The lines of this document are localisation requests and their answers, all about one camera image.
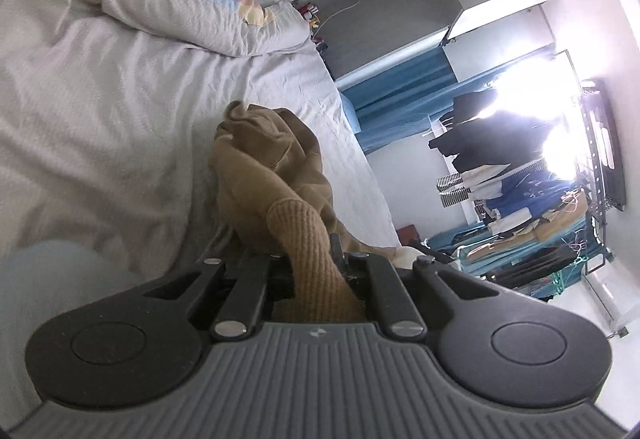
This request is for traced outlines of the brown zip hoodie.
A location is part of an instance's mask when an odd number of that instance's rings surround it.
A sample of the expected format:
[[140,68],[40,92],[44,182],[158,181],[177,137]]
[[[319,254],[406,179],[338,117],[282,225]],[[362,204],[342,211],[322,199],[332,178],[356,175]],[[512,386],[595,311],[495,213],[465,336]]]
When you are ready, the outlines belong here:
[[252,251],[290,259],[294,295],[274,305],[276,320],[364,321],[363,303],[332,260],[330,237],[349,253],[394,259],[396,251],[361,242],[337,218],[319,142],[303,121],[286,108],[234,101],[216,129],[210,165],[221,219]]

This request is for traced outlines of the black metal clothes rack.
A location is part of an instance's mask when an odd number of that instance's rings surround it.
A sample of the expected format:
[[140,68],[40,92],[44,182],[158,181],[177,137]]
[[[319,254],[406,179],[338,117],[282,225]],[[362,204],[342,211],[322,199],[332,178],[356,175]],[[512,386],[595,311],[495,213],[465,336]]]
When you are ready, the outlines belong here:
[[613,259],[608,248],[608,212],[625,210],[627,191],[620,138],[604,82],[601,79],[585,80],[580,87],[579,106],[588,145],[589,212],[593,234],[602,251],[601,262],[587,268],[587,272],[594,272]]

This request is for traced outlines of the striped hanging garment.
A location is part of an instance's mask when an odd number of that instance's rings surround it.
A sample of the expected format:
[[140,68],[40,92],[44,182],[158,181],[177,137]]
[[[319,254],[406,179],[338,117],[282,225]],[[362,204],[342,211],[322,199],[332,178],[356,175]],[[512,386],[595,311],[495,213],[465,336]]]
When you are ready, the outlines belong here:
[[461,173],[448,174],[448,176],[437,179],[436,188],[440,203],[445,208],[469,199],[470,189],[464,185]]

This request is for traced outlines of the black hanging garment right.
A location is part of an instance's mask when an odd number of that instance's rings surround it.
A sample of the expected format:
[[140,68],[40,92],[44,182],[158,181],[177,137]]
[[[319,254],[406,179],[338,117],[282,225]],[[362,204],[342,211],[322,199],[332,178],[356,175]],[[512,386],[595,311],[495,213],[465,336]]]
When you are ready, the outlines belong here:
[[488,271],[483,275],[483,279],[507,289],[515,289],[559,272],[574,263],[577,257],[576,251],[566,244],[548,246],[539,249],[519,263]]

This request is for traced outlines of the blue white hanging jacket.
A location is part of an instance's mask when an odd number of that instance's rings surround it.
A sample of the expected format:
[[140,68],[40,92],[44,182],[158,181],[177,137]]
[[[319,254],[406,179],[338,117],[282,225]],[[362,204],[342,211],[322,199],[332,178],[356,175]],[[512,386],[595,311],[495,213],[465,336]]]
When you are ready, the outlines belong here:
[[487,181],[471,191],[471,198],[482,202],[491,217],[501,219],[526,209],[536,218],[558,207],[574,181],[566,181],[547,169],[524,169],[509,177]]

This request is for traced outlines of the black hanging coat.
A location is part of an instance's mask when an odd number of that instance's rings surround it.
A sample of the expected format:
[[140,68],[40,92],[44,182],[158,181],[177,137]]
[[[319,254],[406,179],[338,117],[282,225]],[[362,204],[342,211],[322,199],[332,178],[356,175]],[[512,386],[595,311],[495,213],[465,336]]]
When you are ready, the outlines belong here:
[[505,110],[480,117],[497,99],[498,92],[491,88],[456,96],[451,127],[428,146],[442,156],[454,156],[452,165],[460,173],[485,165],[518,167],[539,158],[552,126]]

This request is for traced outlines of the tan hanging jacket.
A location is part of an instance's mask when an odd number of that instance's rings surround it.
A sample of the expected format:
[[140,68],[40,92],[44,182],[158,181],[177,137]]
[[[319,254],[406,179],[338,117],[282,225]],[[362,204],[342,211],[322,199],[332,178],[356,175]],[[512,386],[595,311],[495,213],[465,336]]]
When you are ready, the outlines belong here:
[[533,229],[535,239],[544,243],[566,233],[574,223],[585,217],[587,208],[586,193],[581,188],[567,192],[558,208],[545,212],[538,219]]

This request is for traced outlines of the blue curtain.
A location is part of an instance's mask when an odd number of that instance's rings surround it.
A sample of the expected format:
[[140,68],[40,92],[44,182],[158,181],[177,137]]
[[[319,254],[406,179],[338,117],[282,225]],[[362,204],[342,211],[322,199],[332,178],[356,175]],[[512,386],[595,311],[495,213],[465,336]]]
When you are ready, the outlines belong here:
[[502,71],[495,67],[458,81],[444,50],[436,48],[346,89],[362,151],[370,154],[430,129],[431,120],[450,110],[454,98],[486,88]]

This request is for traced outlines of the grey bed sheet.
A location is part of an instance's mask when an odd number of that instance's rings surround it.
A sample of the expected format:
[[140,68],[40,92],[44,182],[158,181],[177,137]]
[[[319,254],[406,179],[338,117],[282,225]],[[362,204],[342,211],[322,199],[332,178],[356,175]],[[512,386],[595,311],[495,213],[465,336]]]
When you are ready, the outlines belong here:
[[190,267],[231,234],[209,169],[235,100],[320,142],[338,219],[396,246],[392,216],[317,51],[228,58],[73,10],[55,34],[1,15],[1,424],[40,404],[24,349],[44,321]]

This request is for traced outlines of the small bottles on nightstand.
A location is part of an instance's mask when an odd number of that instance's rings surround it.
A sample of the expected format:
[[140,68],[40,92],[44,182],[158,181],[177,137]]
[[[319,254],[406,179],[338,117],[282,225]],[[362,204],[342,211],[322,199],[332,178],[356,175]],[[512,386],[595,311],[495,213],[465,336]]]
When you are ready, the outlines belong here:
[[311,29],[316,29],[320,26],[319,8],[314,3],[306,0],[295,0],[293,6]]

